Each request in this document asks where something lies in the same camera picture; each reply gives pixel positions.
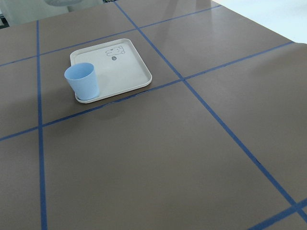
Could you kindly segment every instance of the plastic tray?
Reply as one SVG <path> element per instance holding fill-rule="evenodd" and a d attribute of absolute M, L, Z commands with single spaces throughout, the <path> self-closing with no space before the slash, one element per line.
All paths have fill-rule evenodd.
<path fill-rule="evenodd" d="M 123 38 L 71 53 L 71 65 L 90 62 L 94 65 L 100 95 L 81 103 L 91 103 L 148 85 L 152 75 L 129 39 Z"/>

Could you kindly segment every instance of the blue tape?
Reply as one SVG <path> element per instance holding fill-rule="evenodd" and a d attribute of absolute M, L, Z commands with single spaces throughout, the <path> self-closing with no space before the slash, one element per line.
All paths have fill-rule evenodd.
<path fill-rule="evenodd" d="M 197 12 L 194 12 L 194 13 L 188 13 L 188 14 L 184 14 L 184 15 L 181 15 L 181 16 L 178 16 L 178 17 L 166 19 L 166 20 L 163 20 L 163 21 L 159 21 L 159 22 L 157 22 L 157 23 L 152 23 L 152 24 L 149 24 L 149 25 L 141 26 L 141 27 L 139 27 L 139 28 L 142 29 L 142 28 L 146 28 L 146 27 L 148 27 L 148 26 L 157 25 L 157 24 L 160 24 L 160 23 L 165 23 L 165 22 L 168 22 L 168 21 L 171 21 L 171 20 L 174 20 L 174 19 L 187 17 L 187 16 L 190 16 L 190 15 L 193 15 L 193 14 L 197 14 L 197 13 L 204 12 L 204 11 L 210 11 L 210 10 L 215 9 L 215 8 L 218 8 L 218 7 L 221 7 L 221 5 L 214 6 L 214 7 L 211 7 L 211 8 L 207 8 L 207 9 L 205 9 L 205 10 L 197 11 Z"/>
<path fill-rule="evenodd" d="M 272 216 L 271 218 L 266 219 L 265 221 L 255 225 L 254 227 L 249 228 L 249 230 L 262 230 L 265 229 L 274 223 L 288 217 L 289 215 L 295 213 L 297 210 L 301 210 L 302 208 L 307 206 L 307 198 L 298 202 L 297 204 L 287 208 L 286 210 Z"/>
<path fill-rule="evenodd" d="M 252 54 L 252 55 L 249 55 L 249 56 L 246 56 L 246 57 L 243 57 L 243 58 L 240 58 L 240 59 L 234 60 L 234 61 L 227 62 L 227 63 L 222 64 L 222 65 L 220 65 L 220 66 L 217 66 L 217 67 L 214 67 L 214 68 L 211 68 L 211 69 L 208 69 L 208 70 L 205 70 L 205 71 L 202 71 L 202 72 L 199 72 L 199 73 L 196 73 L 196 74 L 193 74 L 193 75 L 187 76 L 187 77 L 185 77 L 184 79 L 186 79 L 186 80 L 187 80 L 187 79 L 190 79 L 190 78 L 195 78 L 195 77 L 197 77 L 197 76 L 199 76 L 199 75 L 202 75 L 202 74 L 205 74 L 205 73 L 208 73 L 208 72 L 211 72 L 211 71 L 215 71 L 215 70 L 217 70 L 217 69 L 224 68 L 224 67 L 226 67 L 226 66 L 229 66 L 229 65 L 235 64 L 235 63 L 237 63 L 237 62 L 244 61 L 244 60 L 246 60 L 246 59 L 253 58 L 253 57 L 258 56 L 258 55 L 261 55 L 261 54 L 268 53 L 268 52 L 270 52 L 270 51 L 272 51 L 272 50 L 279 49 L 279 48 L 281 48 L 281 47 L 284 47 L 284 46 L 290 45 L 290 44 L 292 44 L 292 43 L 294 43 L 294 42 L 287 42 L 287 43 L 285 43 L 285 44 L 282 44 L 282 45 L 279 45 L 279 46 L 273 47 L 273 48 L 271 48 L 271 49 L 267 49 L 267 50 L 264 50 L 264 51 L 258 52 L 258 53 L 256 53 L 256 54 Z"/>
<path fill-rule="evenodd" d="M 188 87 L 188 89 L 194 94 L 194 96 L 202 103 L 202 105 L 209 111 L 209 113 L 215 118 L 215 120 L 223 127 L 223 129 L 231 136 L 231 138 L 237 143 L 237 145 L 247 154 L 247 156 L 252 160 L 252 162 L 261 170 L 261 172 L 267 177 L 267 179 L 275 186 L 275 188 L 284 196 L 284 198 L 291 204 L 295 205 L 296 202 L 292 199 L 292 197 L 286 192 L 286 190 L 275 180 L 275 178 L 266 170 L 266 168 L 257 160 L 257 158 L 249 151 L 249 149 L 241 142 L 241 140 L 234 134 L 234 132 L 222 121 L 222 119 L 215 113 L 215 111 L 202 99 L 202 97 L 193 89 L 193 87 L 184 79 L 181 74 L 176 70 L 176 68 L 164 57 L 164 55 L 160 52 L 160 50 L 149 40 L 149 38 L 140 30 L 140 28 L 135 24 L 135 22 L 124 12 L 124 10 L 118 5 L 118 3 L 114 2 L 119 10 L 126 16 L 126 18 L 133 24 L 133 26 L 141 33 L 141 35 L 147 40 L 147 42 L 155 49 L 155 51 L 160 55 L 160 57 L 166 62 L 166 64 L 177 74 L 177 76 L 183 80 L 184 84 Z M 245 60 L 247 58 L 254 57 L 256 55 L 260 55 L 264 53 L 262 51 L 258 54 L 250 55 L 248 57 L 244 57 L 238 59 L 236 61 L 229 62 L 228 65 L 237 63 L 239 61 Z M 214 69 L 219 69 L 227 66 L 226 64 L 219 66 Z M 299 215 L 307 222 L 307 215 L 304 211 L 299 210 Z"/>
<path fill-rule="evenodd" d="M 8 62 L 8 63 L 4 63 L 4 64 L 1 64 L 0 67 L 6 66 L 6 65 L 10 65 L 10 64 L 13 64 L 13 63 L 16 63 L 16 62 L 20 62 L 20 61 L 25 61 L 25 60 L 28 60 L 28 59 L 31 59 L 31 58 L 35 58 L 35 57 L 36 56 L 31 56 L 31 57 L 22 58 L 22 59 L 19 59 L 19 60 L 16 60 L 16 61 L 11 61 L 11 62 Z"/>
<path fill-rule="evenodd" d="M 30 129 L 26 129 L 26 130 L 18 132 L 18 133 L 14 133 L 14 134 L 2 137 L 2 138 L 0 138 L 0 142 L 3 141 L 3 140 L 7 140 L 7 139 L 10 139 L 10 138 L 13 138 L 13 137 L 17 137 L 17 136 L 25 134 L 25 133 L 32 132 L 32 131 L 37 130 L 37 129 L 38 129 L 38 127 L 36 126 L 36 127 L 30 128 Z"/>
<path fill-rule="evenodd" d="M 138 95 L 141 95 L 141 94 L 143 94 L 143 93 L 151 92 L 151 91 L 154 91 L 154 90 L 158 90 L 158 89 L 167 87 L 167 86 L 169 86 L 169 85 L 176 84 L 176 83 L 181 82 L 181 81 L 182 81 L 182 80 L 175 80 L 175 81 L 169 82 L 169 83 L 167 83 L 167 84 L 160 85 L 160 86 L 157 86 L 157 87 L 154 87 L 154 88 L 151 88 L 151 89 L 148 89 L 148 90 L 145 90 L 145 91 L 142 91 L 142 92 L 139 92 L 139 93 L 136 93 L 136 94 L 133 94 L 133 95 L 130 95 L 130 96 L 121 98 L 121 99 L 118 99 L 118 100 L 113 101 L 113 102 L 109 102 L 109 103 L 106 103 L 106 104 L 102 104 L 102 105 L 96 106 L 96 107 L 94 107 L 94 108 L 87 109 L 87 110 L 84 110 L 84 111 L 82 111 L 82 112 L 75 113 L 75 114 L 72 114 L 72 115 L 69 115 L 69 116 L 66 116 L 66 117 L 63 117 L 63 118 L 54 120 L 54 121 L 51 121 L 51 122 L 48 122 L 48 123 L 44 124 L 43 127 L 47 127 L 47 126 L 53 125 L 53 124 L 58 123 L 58 122 L 61 122 L 61 121 L 65 121 L 65 120 L 68 120 L 68 119 L 70 119 L 70 118 L 77 117 L 77 116 L 80 116 L 80 115 L 89 113 L 89 112 L 91 112 L 91 111 L 95 111 L 95 110 L 97 110 L 97 109 L 101 109 L 101 108 L 106 107 L 106 106 L 108 106 L 108 105 L 110 105 L 110 104 L 119 103 L 119 102 L 125 101 L 125 100 L 127 100 L 127 99 L 130 99 L 130 98 L 132 98 L 132 97 L 136 97 L 136 96 L 138 96 Z"/>
<path fill-rule="evenodd" d="M 36 51 L 37 51 L 37 113 L 38 113 L 38 144 L 39 144 L 39 185 L 40 185 L 40 214 L 41 229 L 47 230 L 47 207 L 46 207 L 46 185 L 45 185 L 45 163 L 44 163 L 44 139 L 43 139 L 43 117 L 40 75 L 40 44 L 39 44 L 39 21 L 36 22 Z"/>

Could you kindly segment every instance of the printed bear drawing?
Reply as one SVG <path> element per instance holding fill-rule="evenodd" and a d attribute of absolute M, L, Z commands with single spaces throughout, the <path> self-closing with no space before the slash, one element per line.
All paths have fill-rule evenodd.
<path fill-rule="evenodd" d="M 107 56 L 113 56 L 113 55 L 124 54 L 124 53 L 125 53 L 125 51 L 124 51 L 124 48 L 122 46 L 114 47 L 114 48 L 106 51 Z"/>

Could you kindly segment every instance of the table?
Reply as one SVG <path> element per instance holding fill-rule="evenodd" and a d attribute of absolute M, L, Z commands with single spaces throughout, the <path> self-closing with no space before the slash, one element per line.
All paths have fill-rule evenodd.
<path fill-rule="evenodd" d="M 78 103 L 70 53 L 120 38 L 152 83 Z M 0 229 L 306 228 L 306 45 L 209 0 L 119 0 L 0 40 Z"/>

